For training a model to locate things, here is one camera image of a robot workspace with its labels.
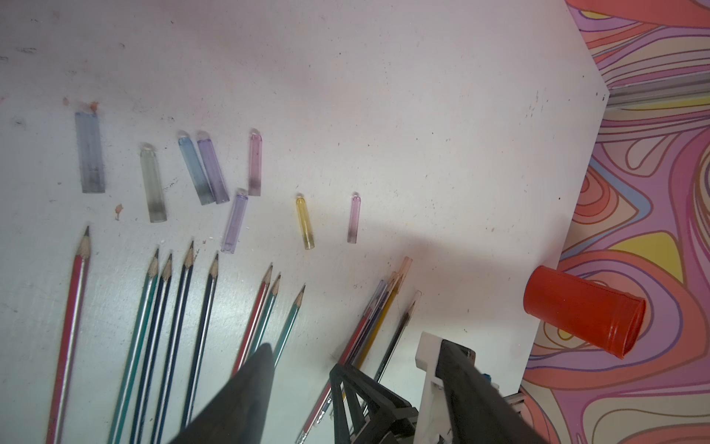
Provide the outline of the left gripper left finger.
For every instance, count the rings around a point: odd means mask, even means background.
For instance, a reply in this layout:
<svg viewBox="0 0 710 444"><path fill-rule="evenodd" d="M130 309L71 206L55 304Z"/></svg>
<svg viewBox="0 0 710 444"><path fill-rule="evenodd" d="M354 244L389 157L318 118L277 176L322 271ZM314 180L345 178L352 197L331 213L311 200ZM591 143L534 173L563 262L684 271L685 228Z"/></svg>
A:
<svg viewBox="0 0 710 444"><path fill-rule="evenodd" d="M274 353L265 343L173 442L259 443L274 375Z"/></svg>

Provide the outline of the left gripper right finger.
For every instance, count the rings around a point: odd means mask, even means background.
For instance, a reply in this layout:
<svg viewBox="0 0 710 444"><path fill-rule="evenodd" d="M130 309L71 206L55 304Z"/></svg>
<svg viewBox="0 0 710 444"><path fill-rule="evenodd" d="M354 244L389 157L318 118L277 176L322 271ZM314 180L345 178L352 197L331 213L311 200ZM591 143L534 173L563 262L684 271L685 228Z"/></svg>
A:
<svg viewBox="0 0 710 444"><path fill-rule="evenodd" d="M441 342L436 377L442 380L454 443L541 443L474 365L473 351Z"/></svg>

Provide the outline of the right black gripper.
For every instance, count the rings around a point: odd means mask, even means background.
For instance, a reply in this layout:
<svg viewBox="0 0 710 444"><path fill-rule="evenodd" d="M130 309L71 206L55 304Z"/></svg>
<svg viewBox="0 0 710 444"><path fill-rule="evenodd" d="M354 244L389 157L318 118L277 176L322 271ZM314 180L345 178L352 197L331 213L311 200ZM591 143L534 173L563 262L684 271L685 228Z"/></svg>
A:
<svg viewBox="0 0 710 444"><path fill-rule="evenodd" d="M334 366L330 383L336 442L454 443L443 382L436 377L443 340L429 333L420 338L416 364L425 372L425 385L419 406L353 366Z"/></svg>

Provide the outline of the dark blue pencil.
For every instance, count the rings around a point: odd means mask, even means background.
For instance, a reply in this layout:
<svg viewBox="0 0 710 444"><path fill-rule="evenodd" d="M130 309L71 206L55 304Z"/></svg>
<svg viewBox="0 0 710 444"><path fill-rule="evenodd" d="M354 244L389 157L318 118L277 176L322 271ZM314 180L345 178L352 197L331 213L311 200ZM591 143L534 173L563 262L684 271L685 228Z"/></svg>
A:
<svg viewBox="0 0 710 444"><path fill-rule="evenodd" d="M177 289L177 298L168 340L168 350L166 351L166 362L164 365L164 373L156 407L155 423L153 423L151 444L159 444L162 441L166 416L168 415L169 397L179 352L183 319L190 291L190 283L192 282L193 267L194 241L192 240L190 242L188 252L186 253L179 276L179 288Z"/></svg>
<svg viewBox="0 0 710 444"><path fill-rule="evenodd" d="M148 329L146 350L142 365L142 375L139 385L139 393L136 401L136 409L133 417L130 443L141 443L144 430L144 422L148 410L153 370L155 369L155 359L160 340L163 319L166 310L166 300L172 279L173 255L168 255L168 260L160 275L158 286L153 298L153 308L151 310L151 324Z"/></svg>

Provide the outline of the green pencil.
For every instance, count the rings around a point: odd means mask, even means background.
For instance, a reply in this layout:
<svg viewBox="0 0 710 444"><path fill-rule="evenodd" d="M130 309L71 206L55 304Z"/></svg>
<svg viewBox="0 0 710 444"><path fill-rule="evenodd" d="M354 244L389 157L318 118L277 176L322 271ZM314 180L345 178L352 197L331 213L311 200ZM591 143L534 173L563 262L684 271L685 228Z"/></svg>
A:
<svg viewBox="0 0 710 444"><path fill-rule="evenodd" d="M159 252L159 249L155 250L142 285L141 299L131 336L131 345L129 346L128 357L118 392L118 399L116 399L116 408L107 439L108 444L120 443L123 435L129 403L131 402L131 394L140 362L140 353L144 344L146 330L148 329L147 325L152 309L153 299L155 299Z"/></svg>
<svg viewBox="0 0 710 444"><path fill-rule="evenodd" d="M278 365L278 363L281 359L281 356L284 353L284 349L286 348L288 338L290 337L290 333L295 325L299 311L301 310L301 305L302 305L302 300L303 300L303 296L305 293L305 289L306 289L306 285L303 285L299 294L294 299L292 306L290 308L290 311L288 312L287 319L286 319L284 326L282 327L282 330L279 334L277 344L275 345L275 349L274 349L274 366Z"/></svg>
<svg viewBox="0 0 710 444"><path fill-rule="evenodd" d="M253 335L253 341L251 342L251 346L249 349L249 357L256 353L258 347L261 345L264 339L264 333L266 333L266 327L273 311L275 299L277 299L279 293L280 281L281 274L278 274L266 296L266 300L264 301L264 306L258 319L255 333Z"/></svg>

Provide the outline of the lilac transparent pencil cap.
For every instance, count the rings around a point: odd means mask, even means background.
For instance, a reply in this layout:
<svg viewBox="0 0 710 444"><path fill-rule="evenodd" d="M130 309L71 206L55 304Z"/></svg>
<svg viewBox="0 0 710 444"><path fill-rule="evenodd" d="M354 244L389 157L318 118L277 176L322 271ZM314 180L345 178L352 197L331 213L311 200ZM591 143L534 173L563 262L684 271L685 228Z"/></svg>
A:
<svg viewBox="0 0 710 444"><path fill-rule="evenodd" d="M235 253L248 202L248 192L244 189L238 189L222 240L221 251L224 253Z"/></svg>

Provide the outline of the yellow transparent pencil cap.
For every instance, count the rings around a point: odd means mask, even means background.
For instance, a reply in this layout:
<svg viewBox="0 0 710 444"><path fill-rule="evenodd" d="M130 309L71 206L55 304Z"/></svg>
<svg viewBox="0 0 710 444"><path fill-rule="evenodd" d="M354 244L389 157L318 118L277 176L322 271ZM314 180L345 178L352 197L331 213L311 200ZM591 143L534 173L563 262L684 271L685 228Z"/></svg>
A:
<svg viewBox="0 0 710 444"><path fill-rule="evenodd" d="M311 220L308 212L307 203L302 194L296 196L296 207L301 228L301 235L306 250L314 249L314 233L312 232Z"/></svg>

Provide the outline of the purple transparent pencil cap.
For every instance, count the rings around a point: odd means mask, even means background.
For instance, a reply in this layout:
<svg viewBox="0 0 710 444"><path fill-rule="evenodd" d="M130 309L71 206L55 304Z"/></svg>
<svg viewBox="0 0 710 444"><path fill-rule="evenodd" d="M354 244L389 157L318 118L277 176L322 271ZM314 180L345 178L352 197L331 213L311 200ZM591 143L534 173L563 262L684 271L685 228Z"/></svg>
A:
<svg viewBox="0 0 710 444"><path fill-rule="evenodd" d="M227 203L229 201L229 191L227 190L216 149L214 149L209 133L198 131L197 142L214 200L218 205Z"/></svg>

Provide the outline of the greenish clear pencil cap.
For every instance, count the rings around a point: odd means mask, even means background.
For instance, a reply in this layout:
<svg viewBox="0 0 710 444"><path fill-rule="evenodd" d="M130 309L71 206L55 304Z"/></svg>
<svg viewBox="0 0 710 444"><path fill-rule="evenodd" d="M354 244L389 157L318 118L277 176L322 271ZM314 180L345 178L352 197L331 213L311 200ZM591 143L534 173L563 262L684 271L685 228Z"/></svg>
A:
<svg viewBox="0 0 710 444"><path fill-rule="evenodd" d="M155 148L151 144L144 144L140 159L149 220L151 223L166 222L168 214Z"/></svg>

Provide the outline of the blue transparent pencil cap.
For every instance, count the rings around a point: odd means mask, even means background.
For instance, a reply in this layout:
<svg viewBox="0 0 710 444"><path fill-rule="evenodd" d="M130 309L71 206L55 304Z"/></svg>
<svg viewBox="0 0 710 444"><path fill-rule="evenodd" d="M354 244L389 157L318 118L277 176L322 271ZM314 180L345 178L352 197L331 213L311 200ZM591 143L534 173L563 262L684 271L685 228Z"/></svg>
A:
<svg viewBox="0 0 710 444"><path fill-rule="evenodd" d="M188 135L186 131L179 131L177 133L177 143L179 144L179 149L186 163L187 170L201 205L213 204L216 199L214 199L214 194L203 170L203 165L198 157L192 138L190 138L190 135Z"/></svg>

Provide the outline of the pink transparent pencil cap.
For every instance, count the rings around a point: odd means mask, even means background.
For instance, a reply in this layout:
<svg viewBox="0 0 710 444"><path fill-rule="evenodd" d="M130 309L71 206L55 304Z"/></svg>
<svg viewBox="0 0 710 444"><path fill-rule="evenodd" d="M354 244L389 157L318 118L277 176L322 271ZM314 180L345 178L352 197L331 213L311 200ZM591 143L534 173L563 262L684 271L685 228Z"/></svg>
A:
<svg viewBox="0 0 710 444"><path fill-rule="evenodd" d="M258 129L250 132L249 195L260 196L262 192L263 137Z"/></svg>

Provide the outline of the clear grey pencil cap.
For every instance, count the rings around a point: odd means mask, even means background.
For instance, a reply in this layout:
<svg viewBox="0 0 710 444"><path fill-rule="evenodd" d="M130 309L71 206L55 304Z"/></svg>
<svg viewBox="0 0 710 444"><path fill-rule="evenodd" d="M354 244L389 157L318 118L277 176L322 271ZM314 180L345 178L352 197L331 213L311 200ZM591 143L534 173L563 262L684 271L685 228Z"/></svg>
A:
<svg viewBox="0 0 710 444"><path fill-rule="evenodd" d="M81 188L84 194L105 193L105 165L99 118L95 113L76 112Z"/></svg>

